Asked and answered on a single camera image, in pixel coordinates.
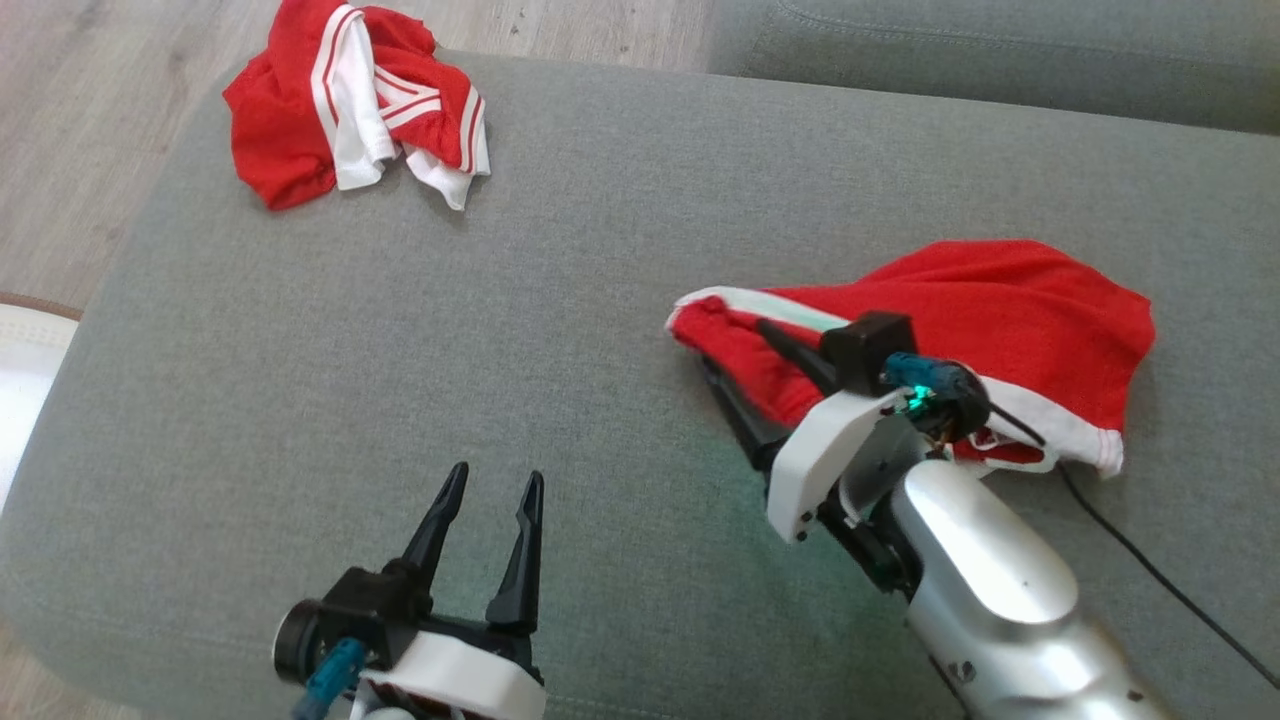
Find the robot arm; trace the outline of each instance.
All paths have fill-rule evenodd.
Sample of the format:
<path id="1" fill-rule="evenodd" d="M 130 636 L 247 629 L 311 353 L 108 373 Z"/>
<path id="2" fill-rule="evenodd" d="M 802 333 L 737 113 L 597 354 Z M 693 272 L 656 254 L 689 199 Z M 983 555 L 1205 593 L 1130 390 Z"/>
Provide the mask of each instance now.
<path id="1" fill-rule="evenodd" d="M 874 314 L 814 352 L 762 320 L 760 334 L 827 395 L 790 434 L 704 359 L 765 475 L 769 524 L 792 543 L 819 523 L 878 588 L 901 592 L 908 624 L 974 719 L 1170 717 L 1082 611 L 1066 562 L 974 473 L 941 459 L 991 405 L 966 369 L 915 355 L 909 328 Z"/>

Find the screw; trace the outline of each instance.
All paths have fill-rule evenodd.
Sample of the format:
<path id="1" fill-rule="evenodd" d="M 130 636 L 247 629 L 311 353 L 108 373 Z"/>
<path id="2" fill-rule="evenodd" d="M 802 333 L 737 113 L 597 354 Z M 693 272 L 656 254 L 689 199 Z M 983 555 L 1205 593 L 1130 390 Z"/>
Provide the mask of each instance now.
<path id="1" fill-rule="evenodd" d="M 959 666 L 955 662 L 948 662 L 947 670 L 951 671 L 951 676 L 959 680 L 960 684 L 972 683 L 973 679 L 978 676 L 978 671 L 973 667 L 973 662 L 969 662 L 968 660 Z"/>

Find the sofa cushion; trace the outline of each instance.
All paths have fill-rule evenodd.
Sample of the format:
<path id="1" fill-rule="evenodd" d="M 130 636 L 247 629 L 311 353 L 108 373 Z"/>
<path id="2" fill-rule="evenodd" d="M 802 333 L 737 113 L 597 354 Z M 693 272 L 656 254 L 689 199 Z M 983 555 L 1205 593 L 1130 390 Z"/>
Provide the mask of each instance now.
<path id="1" fill-rule="evenodd" d="M 483 612 L 543 470 L 549 719 L 956 715 L 901 598 L 826 536 L 773 536 L 663 322 L 690 290 L 845 282 L 1001 236 L 1153 300 L 1128 473 L 1091 495 L 1280 662 L 1280 138 L 448 61 L 489 101 L 494 174 L 465 214 L 403 168 L 269 213 L 234 177 L 220 99 L 192 115 L 0 519 L 0 610 L 55 671 L 180 720 L 283 717 L 298 691 L 269 661 L 280 616 L 380 566 L 470 460 L 436 600 Z M 992 482 L 1187 716 L 1274 700 L 1059 482 Z"/>
<path id="2" fill-rule="evenodd" d="M 1280 133 L 1271 0 L 722 0 L 716 73 Z"/>

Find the white plastic mount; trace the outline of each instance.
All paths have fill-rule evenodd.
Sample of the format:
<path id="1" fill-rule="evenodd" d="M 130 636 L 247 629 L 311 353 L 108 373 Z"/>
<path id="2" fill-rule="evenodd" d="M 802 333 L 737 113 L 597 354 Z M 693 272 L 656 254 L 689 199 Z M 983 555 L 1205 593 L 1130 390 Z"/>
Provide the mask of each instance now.
<path id="1" fill-rule="evenodd" d="M 879 398 L 837 392 L 804 416 L 773 460 L 769 478 L 769 524 L 783 541 L 796 542 L 808 532 L 818 505 L 883 418 L 881 411 L 901 396 L 897 389 Z"/>
<path id="2" fill-rule="evenodd" d="M 466 717 L 541 720 L 547 710 L 547 691 L 524 667 L 438 633 L 419 633 L 390 673 L 361 673 L 351 720 L 392 717 L 387 710 L 397 706 L 380 700 L 375 688 L 408 706 L 426 700 Z"/>

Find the wooden floor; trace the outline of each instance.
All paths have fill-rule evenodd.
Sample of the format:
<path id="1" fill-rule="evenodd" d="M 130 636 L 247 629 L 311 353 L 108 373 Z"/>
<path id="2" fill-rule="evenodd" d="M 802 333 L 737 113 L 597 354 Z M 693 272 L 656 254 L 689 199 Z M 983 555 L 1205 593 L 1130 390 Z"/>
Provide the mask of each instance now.
<path id="1" fill-rule="evenodd" d="M 700 70 L 713 3 L 378 4 L 422 18 L 447 47 Z M 216 77 L 261 47 L 275 6 L 0 0 L 0 292 L 84 306 L 187 113 Z M 140 717 L 51 678 L 0 621 L 0 719 Z"/>

